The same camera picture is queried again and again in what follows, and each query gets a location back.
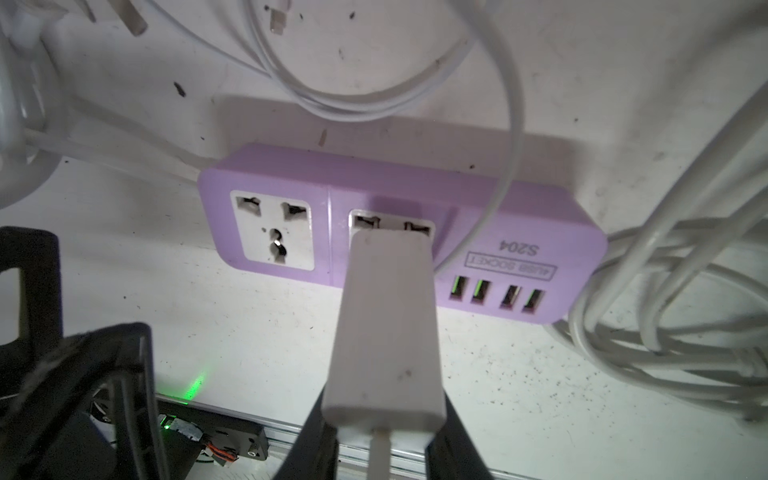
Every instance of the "green led light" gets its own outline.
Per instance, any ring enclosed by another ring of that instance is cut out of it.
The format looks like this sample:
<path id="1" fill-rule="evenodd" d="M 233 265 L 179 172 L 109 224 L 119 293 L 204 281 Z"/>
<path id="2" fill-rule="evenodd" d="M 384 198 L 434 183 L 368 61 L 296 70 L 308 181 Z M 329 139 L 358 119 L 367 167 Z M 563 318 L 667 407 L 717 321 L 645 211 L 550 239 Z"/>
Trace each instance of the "green led light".
<path id="1" fill-rule="evenodd" d="M 192 385 L 190 385 L 190 388 L 187 390 L 186 393 L 184 393 L 183 397 L 185 400 L 192 400 L 197 396 L 197 393 L 200 391 L 200 387 L 203 386 L 203 382 L 205 382 L 205 374 L 200 374 L 194 382 L 192 382 Z"/>

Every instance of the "white cable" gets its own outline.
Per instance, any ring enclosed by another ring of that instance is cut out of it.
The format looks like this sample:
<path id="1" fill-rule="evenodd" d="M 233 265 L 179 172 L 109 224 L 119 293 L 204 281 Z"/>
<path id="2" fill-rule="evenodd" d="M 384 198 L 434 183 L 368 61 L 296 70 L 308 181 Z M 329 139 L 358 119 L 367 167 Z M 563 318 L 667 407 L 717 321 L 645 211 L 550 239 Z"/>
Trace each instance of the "white cable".
<path id="1" fill-rule="evenodd" d="M 151 183 L 157 183 L 158 181 L 161 181 L 165 183 L 164 186 L 167 186 L 169 182 L 172 182 L 176 185 L 185 185 L 194 189 L 190 191 L 194 191 L 195 193 L 197 192 L 197 184 L 195 181 L 180 175 L 158 170 L 156 168 L 145 167 L 142 164 L 137 164 L 130 160 L 121 159 L 114 154 L 102 153 L 93 147 L 79 144 L 77 142 L 67 140 L 66 138 L 56 137 L 54 135 L 30 130 L 28 128 L 24 130 L 24 134 L 26 137 L 27 145 L 37 147 L 43 151 L 60 154 L 65 157 L 76 158 L 80 161 L 88 162 L 90 164 L 101 165 L 103 167 L 121 172 L 122 174 L 128 174 L 132 177 L 136 177 Z"/>
<path id="2" fill-rule="evenodd" d="M 392 441 L 389 430 L 374 430 L 368 457 L 367 480 L 389 480 Z"/>
<path id="3" fill-rule="evenodd" d="M 493 12 L 500 3 L 500 0 L 489 0 L 485 5 L 485 10 Z M 225 57 L 242 68 L 272 78 L 302 108 L 333 121 L 371 121 L 410 108 L 441 85 L 462 63 L 474 44 L 472 38 L 460 39 L 443 56 L 430 62 L 424 71 L 384 91 L 364 95 L 328 94 L 315 91 L 301 84 L 280 64 L 269 49 L 253 5 L 246 0 L 240 2 L 240 10 L 243 13 L 243 20 L 246 22 L 248 35 L 253 42 L 254 60 L 258 63 L 258 67 L 250 65 L 203 40 L 160 7 L 155 0 L 147 0 L 147 4 L 187 39 Z"/>
<path id="4" fill-rule="evenodd" d="M 567 322 L 548 326 L 548 332 L 620 381 L 738 419 L 768 419 L 768 382 L 756 382 L 768 378 L 768 323 L 739 326 L 738 345 L 730 346 L 703 346 L 659 331 L 665 309 L 699 274 L 742 290 L 768 310 L 766 284 L 711 263 L 726 248 L 768 253 L 768 220 L 761 220 L 768 214 L 768 175 L 756 176 L 763 179 L 757 185 L 762 190 L 730 217 L 680 222 L 766 121 L 768 83 L 704 148 L 645 225 L 609 238 L 603 263 L 572 306 Z M 691 248 L 683 257 L 674 256 Z M 641 309 L 637 333 L 601 324 L 604 313 L 640 273 L 669 275 Z M 706 331 L 702 326 L 697 332 Z M 655 370 L 693 375 L 690 381 L 660 379 L 649 373 Z"/>
<path id="5" fill-rule="evenodd" d="M 240 10 L 247 24 L 248 35 L 253 42 L 253 53 L 256 55 L 256 61 L 261 68 L 249 65 L 195 35 L 171 14 L 163 10 L 155 0 L 147 0 L 147 3 L 184 37 L 257 74 L 269 76 L 302 108 L 319 117 L 333 121 L 370 121 L 387 117 L 413 106 L 414 103 L 441 85 L 451 75 L 472 49 L 473 38 L 477 38 L 496 64 L 504 85 L 508 103 L 511 153 L 505 171 L 499 178 L 496 188 L 477 222 L 454 250 L 440 261 L 435 268 L 436 273 L 443 271 L 464 252 L 483 227 L 493 218 L 506 197 L 507 190 L 515 179 L 520 164 L 525 109 L 520 76 L 514 59 L 503 35 L 487 15 L 487 13 L 495 11 L 500 0 L 488 0 L 485 3 L 485 11 L 480 9 L 472 0 L 450 0 L 449 3 L 466 23 L 473 38 L 462 39 L 457 42 L 445 55 L 432 62 L 427 69 L 415 77 L 385 91 L 368 95 L 327 94 L 314 91 L 296 80 L 270 51 L 251 0 L 240 0 Z"/>
<path id="6" fill-rule="evenodd" d="M 507 166 L 498 179 L 491 199 L 485 206 L 480 218 L 471 230 L 464 236 L 461 242 L 449 253 L 435 268 L 436 273 L 442 272 L 459 255 L 464 253 L 469 244 L 477 237 L 483 227 L 493 218 L 499 206 L 507 196 L 507 190 L 520 166 L 523 148 L 523 126 L 525 119 L 525 106 L 523 89 L 520 82 L 520 74 L 512 53 L 504 40 L 504 36 L 491 22 L 491 19 L 480 9 L 474 0 L 449 0 L 458 16 L 466 23 L 469 31 L 480 41 L 488 56 L 491 57 L 498 69 L 507 97 L 509 116 L 509 134 L 511 137 L 511 152 L 507 160 Z"/>
<path id="7" fill-rule="evenodd" d="M 26 48 L 27 53 L 23 57 L 12 58 L 15 50 L 8 45 L 8 39 L 0 28 L 0 43 L 4 51 L 5 59 L 1 60 L 0 71 L 4 71 L 3 85 L 0 87 L 0 97 L 11 93 L 11 100 L 15 104 L 10 111 L 0 112 L 0 124 L 3 122 L 17 123 L 20 121 L 21 130 L 18 132 L 22 153 L 24 154 L 24 126 L 25 120 L 29 126 L 39 127 L 47 134 L 54 136 L 66 135 L 67 132 L 67 106 L 61 92 L 58 74 L 45 47 L 41 42 L 33 48 Z M 27 114 L 22 119 L 22 106 Z M 0 126 L 4 134 L 12 133 L 8 125 Z M 61 156 L 45 151 L 34 152 L 31 161 L 27 162 L 26 155 L 22 155 L 22 165 L 11 165 L 14 156 L 11 151 L 3 153 L 2 168 L 0 168 L 0 209 L 8 207 L 37 190 L 56 170 Z"/>

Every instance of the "usb port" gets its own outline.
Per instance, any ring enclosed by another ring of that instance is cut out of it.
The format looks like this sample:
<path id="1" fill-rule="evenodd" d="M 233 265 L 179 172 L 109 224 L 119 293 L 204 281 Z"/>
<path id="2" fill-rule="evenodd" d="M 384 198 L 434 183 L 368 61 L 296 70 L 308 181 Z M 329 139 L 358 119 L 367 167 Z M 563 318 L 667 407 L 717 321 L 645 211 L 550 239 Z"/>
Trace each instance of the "usb port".
<path id="1" fill-rule="evenodd" d="M 422 225 L 416 225 L 413 222 L 405 222 L 404 227 L 406 230 L 413 230 L 415 232 L 421 232 L 429 237 L 429 227 L 423 227 Z"/>
<path id="2" fill-rule="evenodd" d="M 479 303 L 482 305 L 485 301 L 485 294 L 488 292 L 489 288 L 491 288 L 491 282 L 480 280 L 475 287 L 475 293 L 472 294 L 472 303 Z"/>
<path id="3" fill-rule="evenodd" d="M 467 286 L 469 278 L 466 276 L 457 276 L 456 280 L 453 280 L 453 288 L 451 288 L 451 300 L 461 300 L 464 296 L 464 287 Z"/>
<path id="4" fill-rule="evenodd" d="M 382 219 L 378 217 L 364 217 L 363 215 L 355 215 L 354 227 L 357 228 L 379 228 L 379 224 Z"/>
<path id="5" fill-rule="evenodd" d="M 518 294 L 520 293 L 520 287 L 517 285 L 510 285 L 507 289 L 507 294 L 504 295 L 504 299 L 502 300 L 502 304 L 498 306 L 498 308 L 503 308 L 507 310 L 511 310 L 512 307 L 515 305 L 515 300 L 518 299 Z"/>
<path id="6" fill-rule="evenodd" d="M 536 311 L 541 299 L 544 298 L 544 290 L 534 290 L 528 298 L 528 302 L 523 306 L 523 312 L 533 313 Z"/>

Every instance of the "printed label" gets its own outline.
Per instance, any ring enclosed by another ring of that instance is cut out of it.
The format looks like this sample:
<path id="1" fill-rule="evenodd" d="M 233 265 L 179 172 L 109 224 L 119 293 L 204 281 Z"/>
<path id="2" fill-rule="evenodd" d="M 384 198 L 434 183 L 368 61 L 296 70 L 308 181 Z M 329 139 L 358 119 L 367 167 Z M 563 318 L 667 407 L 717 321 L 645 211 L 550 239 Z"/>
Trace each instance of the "printed label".
<path id="1" fill-rule="evenodd" d="M 469 252 L 464 266 L 476 268 L 478 270 L 488 270 L 497 273 L 506 273 L 507 275 L 524 276 L 526 278 L 535 278 L 536 280 L 549 281 L 558 271 L 555 265 L 546 263 L 528 262 L 527 260 L 517 260 L 514 258 L 497 257 L 487 253 Z"/>
<path id="2" fill-rule="evenodd" d="M 538 245 L 531 245 L 530 243 L 522 242 L 507 242 L 502 240 L 498 246 L 498 251 L 507 250 L 509 253 L 520 253 L 521 255 L 528 255 L 530 257 L 536 257 L 538 253 Z"/>

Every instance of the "black plastic bracket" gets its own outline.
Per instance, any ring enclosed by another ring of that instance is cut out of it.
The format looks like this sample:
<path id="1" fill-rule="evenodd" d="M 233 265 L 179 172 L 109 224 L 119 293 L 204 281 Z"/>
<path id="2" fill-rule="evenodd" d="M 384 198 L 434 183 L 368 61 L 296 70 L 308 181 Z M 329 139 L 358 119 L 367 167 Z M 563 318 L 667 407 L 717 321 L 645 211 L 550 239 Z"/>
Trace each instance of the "black plastic bracket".
<path id="1" fill-rule="evenodd" d="M 69 419 L 87 411 L 104 384 L 114 399 L 114 478 L 167 480 L 157 427 L 151 331 L 143 323 L 68 337 L 26 376 L 0 423 L 0 479 L 48 478 L 43 460 Z"/>
<path id="2" fill-rule="evenodd" d="M 334 480 L 339 458 L 336 428 L 323 419 L 321 392 L 275 480 Z M 447 419 L 425 451 L 428 480 L 493 480 L 458 413 L 445 395 Z"/>
<path id="3" fill-rule="evenodd" d="M 51 232 L 0 227 L 0 273 L 18 268 L 18 338 L 0 346 L 0 398 L 18 393 L 24 376 L 61 341 L 58 238 Z M 0 412 L 7 406 L 0 402 Z"/>

